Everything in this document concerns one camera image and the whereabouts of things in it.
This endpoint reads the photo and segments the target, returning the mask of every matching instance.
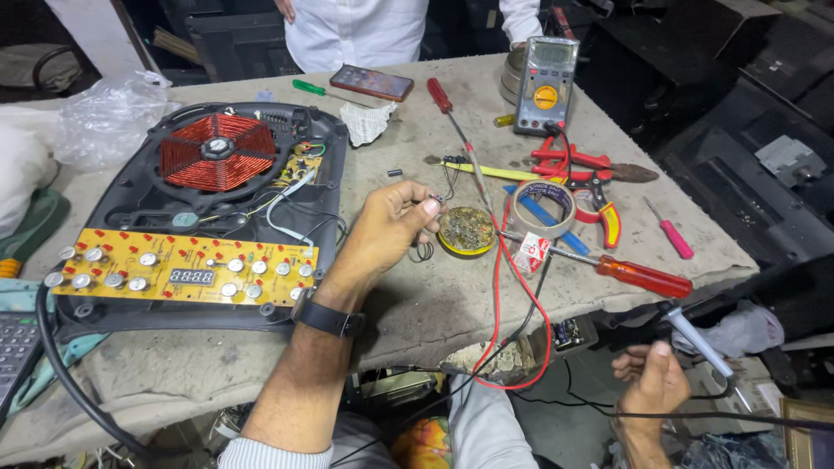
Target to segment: power circuit board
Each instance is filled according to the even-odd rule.
[[[312,286],[319,248],[86,228],[64,248],[56,295],[292,306]]]

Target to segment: roll of tape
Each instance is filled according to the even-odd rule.
[[[523,206],[519,203],[519,199],[536,194],[542,194],[545,197],[553,199],[562,207],[564,210],[562,216],[556,217],[557,219],[561,219],[561,222],[553,226],[542,226],[532,215],[525,217],[521,214],[525,212],[520,212]],[[576,200],[570,190],[562,184],[547,179],[527,181],[519,186],[512,196],[510,196],[510,217],[512,218],[512,223],[515,225],[516,231],[529,231],[542,238],[552,240],[562,236],[570,229],[576,217]]]

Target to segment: striped shirt sleeve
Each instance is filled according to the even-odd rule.
[[[219,469],[327,469],[332,457],[333,443],[325,452],[303,454],[235,438],[220,455]]]

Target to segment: green screwdriver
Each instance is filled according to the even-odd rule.
[[[351,101],[347,98],[342,98],[341,96],[336,96],[335,94],[330,94],[324,91],[324,88],[320,86],[316,86],[312,83],[303,82],[301,80],[293,80],[293,88],[300,89],[301,91],[306,91],[307,93],[318,94],[319,96],[330,96],[331,98],[341,99],[342,101],[347,101],[348,103],[356,104],[357,106],[362,106],[363,108],[370,109],[370,106],[367,106],[362,103],[357,103],[356,101]]]

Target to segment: red screwdriver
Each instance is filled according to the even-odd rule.
[[[672,245],[675,246],[675,249],[678,251],[678,254],[681,255],[682,259],[692,259],[692,256],[695,255],[695,252],[692,251],[692,248],[686,243],[686,240],[683,239],[680,233],[678,233],[675,226],[670,222],[668,219],[663,219],[661,214],[657,213],[655,206],[651,204],[648,198],[646,199],[646,203],[649,205],[649,208],[652,212],[655,212],[655,216],[661,222],[661,229],[666,233],[666,238],[669,238]]]
[[[486,192],[486,189],[484,189],[484,173],[480,171],[480,163],[478,163],[478,156],[475,154],[475,149],[472,147],[472,144],[469,143],[469,140],[466,139],[463,130],[460,130],[458,123],[455,122],[455,118],[452,117],[452,103],[449,101],[449,97],[446,96],[446,92],[443,91],[443,87],[440,86],[440,82],[437,81],[437,78],[429,78],[429,82],[426,84],[426,86],[429,88],[429,93],[431,93],[431,97],[435,99],[437,107],[440,108],[440,112],[449,115],[449,119],[452,119],[452,125],[454,125],[455,130],[458,131],[460,139],[464,141],[464,146],[466,147],[466,154],[469,155],[470,160],[472,161],[472,169],[475,171],[475,181],[478,183],[478,190],[480,191],[480,195],[484,198],[486,208],[490,211],[490,213],[493,213],[492,199],[490,198],[489,193]]]
[[[521,242],[524,240],[524,236],[507,233],[506,231],[499,231],[498,234],[513,241]],[[686,298],[692,292],[692,282],[690,280],[654,270],[644,265],[623,262],[609,255],[601,255],[594,259],[586,255],[574,254],[570,251],[557,248],[554,245],[550,246],[549,251],[573,260],[591,264],[599,275],[614,277],[623,283],[636,285],[660,295],[671,296],[672,298]]]

